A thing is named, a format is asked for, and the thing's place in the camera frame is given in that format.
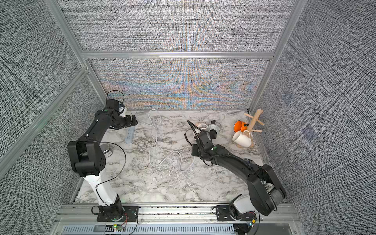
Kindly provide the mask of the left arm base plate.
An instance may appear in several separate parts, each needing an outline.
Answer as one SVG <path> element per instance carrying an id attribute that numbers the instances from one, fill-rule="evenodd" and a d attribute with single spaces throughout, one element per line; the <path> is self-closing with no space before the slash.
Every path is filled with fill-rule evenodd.
<path id="1" fill-rule="evenodd" d="M 97 222 L 136 222 L 138 213 L 138 206 L 123 206 L 122 211 L 120 208 L 99 206 Z"/>

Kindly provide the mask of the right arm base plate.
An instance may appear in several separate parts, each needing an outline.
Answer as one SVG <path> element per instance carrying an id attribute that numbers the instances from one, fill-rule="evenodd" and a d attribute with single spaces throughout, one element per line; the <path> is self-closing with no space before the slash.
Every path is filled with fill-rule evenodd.
<path id="1" fill-rule="evenodd" d="M 254 211 L 246 213 L 238 212 L 235 207 L 229 205 L 217 205 L 214 208 L 214 213 L 218 221 L 250 221 L 255 223 L 257 215 Z"/>

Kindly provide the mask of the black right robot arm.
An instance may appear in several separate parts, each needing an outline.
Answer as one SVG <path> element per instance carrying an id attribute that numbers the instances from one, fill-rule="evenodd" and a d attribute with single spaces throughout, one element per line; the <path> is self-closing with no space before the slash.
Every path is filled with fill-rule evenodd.
<path id="1" fill-rule="evenodd" d="M 230 214 L 236 220 L 249 212 L 257 211 L 268 216 L 278 210 L 278 205 L 287 196 L 274 169 L 256 164 L 232 154 L 221 145 L 214 145 L 208 132 L 195 133 L 196 144 L 192 144 L 192 155 L 205 162 L 223 167 L 245 182 L 248 193 L 238 195 L 230 203 Z"/>

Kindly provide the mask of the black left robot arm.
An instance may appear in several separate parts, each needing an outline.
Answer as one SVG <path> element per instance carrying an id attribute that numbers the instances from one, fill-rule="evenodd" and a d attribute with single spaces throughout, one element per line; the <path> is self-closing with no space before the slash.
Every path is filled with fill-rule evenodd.
<path id="1" fill-rule="evenodd" d="M 67 146 L 73 172 L 83 177 L 93 189 L 99 202 L 99 212 L 110 215 L 122 215 L 123 208 L 105 172 L 106 157 L 100 144 L 108 129 L 120 130 L 138 124 L 134 115 L 124 115 L 125 112 L 123 102 L 108 99 L 105 107 L 95 113 L 85 133 Z"/>

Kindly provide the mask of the light blue power strip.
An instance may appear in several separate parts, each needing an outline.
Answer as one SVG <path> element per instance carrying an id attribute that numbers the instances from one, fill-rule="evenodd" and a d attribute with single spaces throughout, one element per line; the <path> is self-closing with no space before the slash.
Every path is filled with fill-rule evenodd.
<path id="1" fill-rule="evenodd" d="M 153 120 L 151 118 L 151 112 L 156 112 L 158 117 L 159 117 L 159 124 L 157 123 L 153 123 Z M 183 117 L 184 115 L 187 115 L 189 112 L 193 112 L 193 111 L 168 111 L 169 113 L 172 112 L 173 114 L 176 114 L 177 116 L 180 116 L 180 117 Z M 147 125 L 147 126 L 150 126 L 151 127 L 151 131 L 150 131 L 150 134 L 151 134 L 151 137 L 154 141 L 154 143 L 148 147 L 148 150 L 150 150 L 152 147 L 156 146 L 157 145 L 157 142 L 158 142 L 158 138 L 161 138 L 161 135 L 159 134 L 159 131 L 158 131 L 158 126 L 162 126 L 162 116 L 160 114 L 160 112 L 157 110 L 157 109 L 151 109 L 149 112 L 148 112 L 148 119 L 150 121 L 150 123 L 147 123 L 147 122 L 142 122 L 141 120 L 138 120 L 138 123 L 141 123 L 143 125 Z M 193 165 L 194 165 L 194 162 L 195 162 L 195 157 L 193 157 L 193 161 L 192 163 L 186 168 L 186 169 L 182 169 L 181 166 L 182 166 L 182 162 L 183 162 L 183 157 L 182 157 L 182 154 L 178 151 L 178 150 L 172 150 L 160 163 L 158 164 L 152 164 L 150 159 L 151 159 L 151 153 L 149 151 L 149 164 L 152 166 L 152 167 L 157 167 L 157 166 L 160 166 L 165 160 L 167 160 L 172 154 L 174 153 L 177 153 L 180 157 L 180 163 L 179 163 L 179 166 L 178 166 L 178 169 L 180 172 L 186 172 L 188 170 L 190 170 Z"/>

